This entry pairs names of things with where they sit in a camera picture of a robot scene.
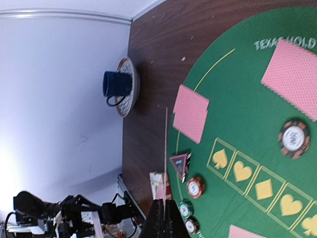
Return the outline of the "red-backed card deck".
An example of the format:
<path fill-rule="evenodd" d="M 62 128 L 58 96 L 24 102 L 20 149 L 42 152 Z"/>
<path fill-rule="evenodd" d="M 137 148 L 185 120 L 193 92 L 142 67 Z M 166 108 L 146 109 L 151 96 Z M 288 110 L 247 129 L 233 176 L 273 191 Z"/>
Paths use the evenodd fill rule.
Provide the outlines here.
<path fill-rule="evenodd" d="M 100 217 L 97 211 L 92 212 L 92 219 L 96 238 L 104 238 Z"/>

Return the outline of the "orange chip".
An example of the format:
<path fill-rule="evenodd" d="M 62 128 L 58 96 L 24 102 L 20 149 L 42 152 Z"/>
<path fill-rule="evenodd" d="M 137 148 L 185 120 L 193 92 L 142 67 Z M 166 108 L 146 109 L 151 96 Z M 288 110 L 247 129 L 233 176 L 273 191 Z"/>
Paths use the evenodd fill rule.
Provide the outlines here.
<path fill-rule="evenodd" d="M 191 198 L 198 199 L 206 190 L 205 179 L 201 175 L 195 175 L 188 180 L 186 188 Z"/>

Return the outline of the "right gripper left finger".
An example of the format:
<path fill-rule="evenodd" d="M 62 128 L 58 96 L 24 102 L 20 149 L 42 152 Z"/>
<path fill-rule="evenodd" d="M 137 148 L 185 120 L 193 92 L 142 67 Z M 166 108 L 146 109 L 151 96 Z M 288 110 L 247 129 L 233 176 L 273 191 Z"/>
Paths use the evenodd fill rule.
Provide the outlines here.
<path fill-rule="evenodd" d="M 142 238 L 164 237 L 164 204 L 162 199 L 155 199 L 141 231 Z"/>

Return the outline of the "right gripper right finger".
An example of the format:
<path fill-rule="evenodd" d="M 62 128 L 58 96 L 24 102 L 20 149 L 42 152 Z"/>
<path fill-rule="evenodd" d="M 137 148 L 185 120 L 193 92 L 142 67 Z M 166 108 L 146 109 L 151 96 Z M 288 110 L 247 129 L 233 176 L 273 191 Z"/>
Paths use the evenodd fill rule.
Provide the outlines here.
<path fill-rule="evenodd" d="M 164 230 L 166 238 L 190 237 L 174 200 L 165 201 Z"/>

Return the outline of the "dealt card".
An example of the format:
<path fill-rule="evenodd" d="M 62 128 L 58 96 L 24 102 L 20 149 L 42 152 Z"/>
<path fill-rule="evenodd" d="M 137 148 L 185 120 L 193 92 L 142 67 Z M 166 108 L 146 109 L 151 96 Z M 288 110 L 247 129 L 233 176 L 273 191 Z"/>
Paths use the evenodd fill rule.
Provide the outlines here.
<path fill-rule="evenodd" d="M 200 144 L 209 103 L 209 99 L 181 84 L 173 109 L 173 127 L 196 144 Z"/>
<path fill-rule="evenodd" d="M 265 238 L 256 233 L 245 230 L 241 227 L 231 225 L 229 228 L 229 238 Z"/>
<path fill-rule="evenodd" d="M 261 84 L 317 120 L 317 55 L 287 40 L 280 40 Z"/>

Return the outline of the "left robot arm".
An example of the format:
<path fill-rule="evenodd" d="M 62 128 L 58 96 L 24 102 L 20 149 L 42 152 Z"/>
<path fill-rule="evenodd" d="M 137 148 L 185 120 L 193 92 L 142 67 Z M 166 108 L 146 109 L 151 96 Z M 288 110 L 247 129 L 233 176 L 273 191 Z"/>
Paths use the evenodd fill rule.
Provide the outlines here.
<path fill-rule="evenodd" d="M 114 226 L 124 220 L 140 229 L 145 215 L 127 192 L 112 202 L 95 204 L 82 195 L 57 203 L 44 202 L 27 191 L 13 198 L 13 211 L 2 222 L 2 238 L 123 238 Z"/>

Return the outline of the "green chip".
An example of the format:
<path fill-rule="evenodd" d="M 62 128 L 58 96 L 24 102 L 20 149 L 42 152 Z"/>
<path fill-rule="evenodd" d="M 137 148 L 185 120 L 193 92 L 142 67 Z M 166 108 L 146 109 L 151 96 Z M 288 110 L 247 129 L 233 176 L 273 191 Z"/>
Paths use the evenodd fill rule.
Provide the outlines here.
<path fill-rule="evenodd" d="M 191 217 L 194 214 L 194 206 L 188 199 L 183 199 L 179 203 L 179 212 L 185 219 Z"/>

